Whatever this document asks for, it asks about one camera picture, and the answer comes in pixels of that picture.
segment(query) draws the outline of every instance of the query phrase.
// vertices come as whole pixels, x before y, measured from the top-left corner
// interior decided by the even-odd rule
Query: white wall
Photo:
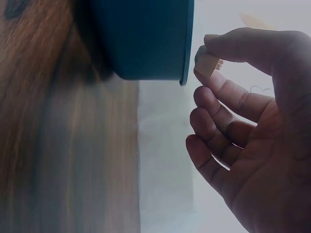
[[[176,82],[140,83],[142,233],[246,232],[222,198],[194,169],[185,148],[185,138],[192,133],[189,114],[195,108],[192,95],[199,86],[192,74],[193,60],[206,33],[223,34],[243,27],[241,12],[259,17],[279,30],[310,34],[311,5],[297,4],[297,1],[288,4],[294,2],[289,0],[261,0],[261,4],[254,4],[258,1],[196,0],[187,86],[181,88]],[[259,88],[253,88],[253,92],[274,95],[271,78],[247,64],[225,63],[221,72],[248,90],[256,85]]]

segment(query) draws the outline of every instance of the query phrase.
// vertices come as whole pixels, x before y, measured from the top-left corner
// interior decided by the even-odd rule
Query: finger
[[[215,157],[228,167],[234,164],[242,149],[224,137],[216,128],[207,110],[203,108],[194,109],[190,115],[190,124]]]
[[[301,32],[237,29],[205,38],[209,51],[221,59],[248,62],[272,75],[276,102],[297,151],[304,159],[311,150],[311,38]]]
[[[194,92],[194,101],[198,107],[208,111],[216,127],[235,145],[245,148],[248,137],[255,126],[238,120],[216,99],[212,91],[201,86]]]
[[[296,46],[298,42],[308,40],[310,39],[307,35],[294,31],[239,28],[220,36],[206,35],[204,43],[210,52],[221,59],[248,62],[272,75],[272,67],[285,55],[286,50],[291,50],[291,46]]]
[[[272,97],[249,93],[243,87],[226,79],[218,71],[215,71],[210,79],[197,71],[194,73],[204,86],[211,89],[217,99],[236,114],[253,122],[258,122],[265,108],[274,100]]]
[[[222,187],[228,171],[215,161],[204,141],[198,136],[188,136],[186,147],[196,169],[222,195]]]

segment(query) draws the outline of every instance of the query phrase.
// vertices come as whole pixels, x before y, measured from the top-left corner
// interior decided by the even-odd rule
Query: palm
[[[283,125],[275,101],[263,111],[238,160],[231,171],[240,178],[238,185],[232,183],[232,175],[223,189],[236,190],[224,195],[228,206],[250,231],[258,232],[263,226],[277,222],[289,191],[289,162],[287,143],[284,141]]]

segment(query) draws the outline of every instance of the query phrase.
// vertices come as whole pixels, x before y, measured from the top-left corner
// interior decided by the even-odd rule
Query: fingernail
[[[219,36],[220,35],[217,35],[217,34],[207,34],[204,36],[204,43],[207,44],[208,41],[210,41],[211,39],[217,38]]]

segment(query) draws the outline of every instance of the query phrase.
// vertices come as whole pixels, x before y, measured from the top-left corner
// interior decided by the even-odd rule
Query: beige object
[[[223,60],[208,53],[205,46],[202,46],[196,55],[194,69],[210,78],[215,69],[220,70],[223,63]]]
[[[277,30],[276,27],[270,26],[263,22],[261,19],[258,19],[252,15],[240,13],[240,17],[246,27],[272,31]]]

